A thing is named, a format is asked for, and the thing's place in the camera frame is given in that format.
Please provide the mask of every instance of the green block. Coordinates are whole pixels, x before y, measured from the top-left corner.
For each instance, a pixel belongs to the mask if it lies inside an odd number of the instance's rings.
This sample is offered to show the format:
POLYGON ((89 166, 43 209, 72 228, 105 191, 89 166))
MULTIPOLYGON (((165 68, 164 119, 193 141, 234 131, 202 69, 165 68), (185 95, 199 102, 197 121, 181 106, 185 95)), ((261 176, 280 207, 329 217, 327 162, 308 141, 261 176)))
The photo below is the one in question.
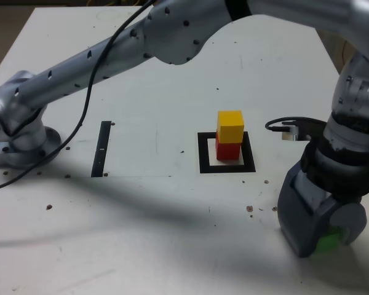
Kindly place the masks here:
POLYGON ((328 232, 326 232, 318 241, 314 252, 323 253, 337 249, 337 247, 340 246, 340 235, 341 232, 338 228, 329 228, 328 232))

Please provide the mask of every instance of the table surface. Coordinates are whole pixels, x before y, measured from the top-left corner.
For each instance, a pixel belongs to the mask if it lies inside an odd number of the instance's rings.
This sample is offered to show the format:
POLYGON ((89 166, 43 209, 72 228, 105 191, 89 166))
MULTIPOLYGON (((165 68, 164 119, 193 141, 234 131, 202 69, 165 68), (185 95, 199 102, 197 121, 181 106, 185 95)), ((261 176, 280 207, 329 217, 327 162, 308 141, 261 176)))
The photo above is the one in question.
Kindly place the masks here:
MULTIPOLYGON (((105 39, 134 11, 36 9, 0 85, 105 39)), ((186 65, 154 58, 99 83, 71 149, 0 190, 0 295, 369 294, 369 195, 359 239, 309 259, 295 257, 272 211, 306 143, 263 125, 327 120, 337 78, 314 29, 254 16, 221 29, 186 65), (214 131, 227 109, 243 112, 256 173, 201 175, 197 132, 214 131), (116 123, 109 176, 91 178, 103 120, 116 123)), ((85 90, 50 104, 44 123, 66 138, 84 99, 85 90)), ((0 183, 17 173, 3 171, 0 183)))

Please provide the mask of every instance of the black square marker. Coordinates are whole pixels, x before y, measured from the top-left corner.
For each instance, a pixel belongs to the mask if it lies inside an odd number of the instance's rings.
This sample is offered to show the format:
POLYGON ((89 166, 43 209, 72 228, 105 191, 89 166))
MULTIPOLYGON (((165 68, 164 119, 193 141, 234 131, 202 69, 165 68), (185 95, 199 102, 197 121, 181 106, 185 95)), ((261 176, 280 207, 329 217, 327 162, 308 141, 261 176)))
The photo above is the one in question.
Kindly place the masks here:
POLYGON ((248 173, 256 172, 254 166, 252 147, 248 133, 244 132, 244 138, 241 145, 243 165, 217 165, 211 166, 209 163, 208 139, 215 139, 216 132, 199 132, 198 133, 198 154, 199 154, 199 171, 200 173, 248 173))

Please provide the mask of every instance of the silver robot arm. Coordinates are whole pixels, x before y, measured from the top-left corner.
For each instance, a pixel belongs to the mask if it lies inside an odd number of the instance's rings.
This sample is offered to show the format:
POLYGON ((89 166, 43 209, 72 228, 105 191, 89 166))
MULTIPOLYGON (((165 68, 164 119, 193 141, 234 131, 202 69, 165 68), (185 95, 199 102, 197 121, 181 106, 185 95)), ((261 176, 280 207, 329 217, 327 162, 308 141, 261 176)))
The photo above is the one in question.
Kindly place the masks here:
MULTIPOLYGON (((360 49, 360 59, 365 56, 369 60, 369 1, 165 0, 145 19, 122 32, 99 68, 95 83, 152 57, 182 65, 194 58, 207 39, 224 25, 251 14, 271 15, 334 31, 360 49)), ((49 103, 87 87, 90 73, 107 42, 105 40, 38 75, 20 71, 0 87, 0 167, 26 168, 40 157, 30 154, 30 160, 25 162, 29 158, 25 157, 26 152, 35 154, 37 149, 43 153, 54 150, 60 142, 58 134, 49 129, 55 139, 46 137, 41 116, 49 103), (7 159, 9 153, 3 154, 2 149, 10 150, 10 159, 7 159), (16 153, 21 158, 20 163, 16 163, 16 153)), ((350 112, 345 108, 347 104, 338 104, 338 100, 334 99, 334 109, 350 112)), ((369 116, 369 111, 361 115, 369 116)))
MULTIPOLYGON (((332 31, 358 50, 339 78, 322 136, 288 172, 278 202, 280 225, 297 255, 309 256, 329 226, 343 228, 348 244, 366 225, 360 199, 369 192, 369 0, 162 0, 119 35, 95 82, 152 57, 182 65, 220 28, 252 14, 332 31)), ((0 86, 0 167, 28 168, 60 145, 42 114, 87 87, 107 42, 38 75, 20 71, 0 86)))

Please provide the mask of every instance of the gray floor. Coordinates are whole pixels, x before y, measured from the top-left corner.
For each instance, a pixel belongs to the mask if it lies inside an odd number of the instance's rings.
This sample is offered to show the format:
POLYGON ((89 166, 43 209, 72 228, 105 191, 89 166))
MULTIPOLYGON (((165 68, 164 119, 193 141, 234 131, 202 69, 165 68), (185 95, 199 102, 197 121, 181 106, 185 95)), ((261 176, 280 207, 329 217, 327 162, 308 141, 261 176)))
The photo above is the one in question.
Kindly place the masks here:
POLYGON ((0 6, 0 63, 33 10, 32 6, 0 6))
MULTIPOLYGON (((0 6, 0 63, 33 10, 33 6, 0 6)), ((323 31, 318 33, 336 69, 340 72, 343 67, 342 49, 344 40, 323 31)), ((353 52, 352 46, 347 44, 344 49, 344 60, 349 59, 353 52)))

